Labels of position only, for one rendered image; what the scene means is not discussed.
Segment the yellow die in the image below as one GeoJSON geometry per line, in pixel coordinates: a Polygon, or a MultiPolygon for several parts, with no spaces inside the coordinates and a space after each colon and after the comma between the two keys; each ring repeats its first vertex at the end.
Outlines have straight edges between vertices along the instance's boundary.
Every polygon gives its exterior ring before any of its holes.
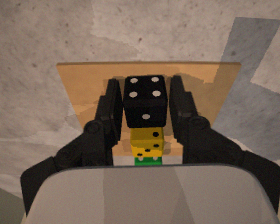
{"type": "Polygon", "coordinates": [[[130,143],[134,157],[161,157],[164,151],[163,127],[131,128],[130,143]]]}

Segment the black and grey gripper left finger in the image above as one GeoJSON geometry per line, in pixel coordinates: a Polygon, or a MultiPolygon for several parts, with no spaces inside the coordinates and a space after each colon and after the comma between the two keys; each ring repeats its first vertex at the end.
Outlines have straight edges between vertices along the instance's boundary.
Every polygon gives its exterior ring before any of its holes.
{"type": "Polygon", "coordinates": [[[112,148],[121,138],[122,117],[119,81],[109,79],[106,94],[99,98],[95,119],[85,124],[83,133],[61,148],[56,156],[22,173],[20,184],[26,217],[40,186],[50,175],[67,168],[114,165],[112,148]]]}

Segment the black die with white pips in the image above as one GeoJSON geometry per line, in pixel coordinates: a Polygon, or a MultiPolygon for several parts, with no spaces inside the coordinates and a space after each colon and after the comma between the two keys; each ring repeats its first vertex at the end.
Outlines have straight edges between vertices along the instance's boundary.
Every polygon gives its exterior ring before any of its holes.
{"type": "Polygon", "coordinates": [[[125,79],[123,107],[129,128],[164,127],[168,98],[162,75],[125,79]]]}

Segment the orange flat mat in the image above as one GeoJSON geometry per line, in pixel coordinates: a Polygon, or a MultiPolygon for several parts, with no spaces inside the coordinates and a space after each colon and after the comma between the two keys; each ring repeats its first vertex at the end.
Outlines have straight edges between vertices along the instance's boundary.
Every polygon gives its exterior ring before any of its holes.
{"type": "MultiPolygon", "coordinates": [[[[94,120],[99,97],[105,95],[109,79],[119,81],[123,100],[127,77],[162,75],[168,97],[163,156],[182,156],[183,146],[174,139],[169,110],[171,78],[181,76],[185,91],[192,93],[198,115],[208,119],[212,127],[241,64],[194,61],[66,62],[57,63],[56,68],[82,129],[87,122],[94,120]]],[[[121,138],[112,148],[113,156],[133,156],[130,134],[131,128],[127,127],[123,107],[121,138]]]]}

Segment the green die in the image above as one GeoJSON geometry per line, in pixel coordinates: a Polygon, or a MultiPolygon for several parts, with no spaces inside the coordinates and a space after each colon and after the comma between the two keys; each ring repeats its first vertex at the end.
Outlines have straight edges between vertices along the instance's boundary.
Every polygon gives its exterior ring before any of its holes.
{"type": "Polygon", "coordinates": [[[162,164],[162,157],[139,157],[135,158],[135,165],[162,164]]]}

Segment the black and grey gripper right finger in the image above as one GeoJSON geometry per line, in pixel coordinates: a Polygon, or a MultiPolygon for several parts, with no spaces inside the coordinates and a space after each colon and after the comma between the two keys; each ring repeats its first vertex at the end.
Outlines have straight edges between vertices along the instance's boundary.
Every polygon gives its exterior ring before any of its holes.
{"type": "Polygon", "coordinates": [[[182,164],[225,163],[247,169],[259,180],[278,215],[278,164],[242,150],[237,143],[213,130],[208,119],[198,115],[192,93],[185,92],[181,76],[171,78],[169,110],[174,139],[183,146],[182,164]]]}

